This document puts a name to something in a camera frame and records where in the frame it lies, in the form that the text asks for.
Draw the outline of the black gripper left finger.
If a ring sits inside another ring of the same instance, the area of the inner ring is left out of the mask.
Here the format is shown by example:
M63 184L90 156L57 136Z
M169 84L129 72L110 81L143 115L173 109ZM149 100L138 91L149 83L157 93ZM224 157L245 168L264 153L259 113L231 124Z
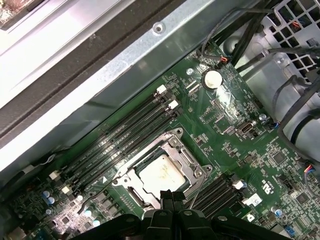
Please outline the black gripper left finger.
M133 214L123 214L94 227L74 240L171 240L173 211L165 204L173 205L170 190L160 192L161 209L149 210L140 219Z

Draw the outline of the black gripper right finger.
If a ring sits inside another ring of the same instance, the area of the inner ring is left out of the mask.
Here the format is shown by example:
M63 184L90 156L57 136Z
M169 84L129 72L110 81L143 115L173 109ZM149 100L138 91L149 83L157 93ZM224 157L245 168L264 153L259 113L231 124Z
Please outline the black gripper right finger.
M187 209L181 191L173 193L174 209L183 240L286 240L287 237L232 215L207 219L201 211Z

